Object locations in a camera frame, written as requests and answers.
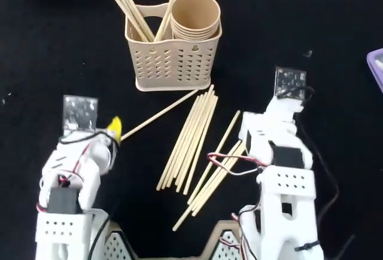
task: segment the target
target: robotic arm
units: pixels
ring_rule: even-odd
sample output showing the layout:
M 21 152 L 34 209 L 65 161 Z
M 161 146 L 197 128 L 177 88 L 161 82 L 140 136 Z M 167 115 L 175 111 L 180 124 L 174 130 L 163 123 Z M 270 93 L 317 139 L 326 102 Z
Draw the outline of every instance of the robotic arm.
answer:
M 312 93 L 306 72 L 278 68 L 266 111 L 243 115 L 239 138 L 250 157 L 268 165 L 257 177 L 258 205 L 239 212 L 244 259 L 324 259 L 317 236 L 312 154 L 296 136 L 293 119 L 303 109 L 306 90 Z M 260 227 L 255 210 L 260 210 Z
M 121 122 L 96 129 L 96 107 L 96 99 L 64 97 L 64 135 L 39 182 L 36 260 L 86 260 L 94 241 L 91 259 L 104 257 L 108 214 L 92 206 L 101 176 L 113 167 Z

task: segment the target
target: white wire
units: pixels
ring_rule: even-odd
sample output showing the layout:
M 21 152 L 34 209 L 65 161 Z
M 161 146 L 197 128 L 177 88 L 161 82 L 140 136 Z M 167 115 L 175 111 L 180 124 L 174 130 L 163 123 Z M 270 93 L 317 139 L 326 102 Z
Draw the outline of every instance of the white wire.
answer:
M 211 161 L 212 163 L 214 163 L 216 166 L 218 167 L 221 167 L 223 170 L 225 170 L 228 174 L 230 175 L 234 175 L 234 176 L 242 176 L 242 175 L 248 175 L 250 173 L 254 173 L 254 172 L 257 172 L 258 171 L 258 167 L 256 169 L 251 169 L 251 170 L 246 170 L 244 172 L 232 172 L 231 170 L 227 169 L 227 167 L 225 167 L 221 162 L 219 162 L 218 160 L 212 158 L 212 157 L 208 157 L 209 161 Z

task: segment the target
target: brown paper cup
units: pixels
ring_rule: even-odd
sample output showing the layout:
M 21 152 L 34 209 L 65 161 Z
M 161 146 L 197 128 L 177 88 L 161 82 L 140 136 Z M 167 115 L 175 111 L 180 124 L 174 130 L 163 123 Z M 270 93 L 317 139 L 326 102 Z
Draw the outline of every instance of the brown paper cup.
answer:
M 207 33 L 218 27 L 221 9 L 216 0 L 175 0 L 171 23 L 190 33 Z

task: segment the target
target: red wire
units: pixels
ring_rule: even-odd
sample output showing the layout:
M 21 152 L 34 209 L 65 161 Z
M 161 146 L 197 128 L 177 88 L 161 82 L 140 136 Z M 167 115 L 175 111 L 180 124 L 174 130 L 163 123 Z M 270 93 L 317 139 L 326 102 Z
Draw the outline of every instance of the red wire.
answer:
M 83 152 L 81 153 L 80 157 L 78 158 L 78 161 L 76 162 L 76 165 L 73 168 L 73 172 L 75 173 L 76 170 L 78 169 L 78 166 L 80 165 L 80 158 L 85 154 L 85 152 L 88 150 L 91 142 L 88 143 L 88 145 L 84 148 Z

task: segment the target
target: basket handle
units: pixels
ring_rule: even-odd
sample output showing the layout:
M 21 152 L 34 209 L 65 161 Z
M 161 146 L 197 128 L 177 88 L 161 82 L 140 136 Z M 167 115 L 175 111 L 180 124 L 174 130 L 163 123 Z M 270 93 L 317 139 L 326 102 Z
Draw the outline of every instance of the basket handle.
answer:
M 165 15 L 166 9 L 168 8 L 168 3 L 152 6 L 137 5 L 137 8 L 143 17 L 155 16 L 162 18 Z

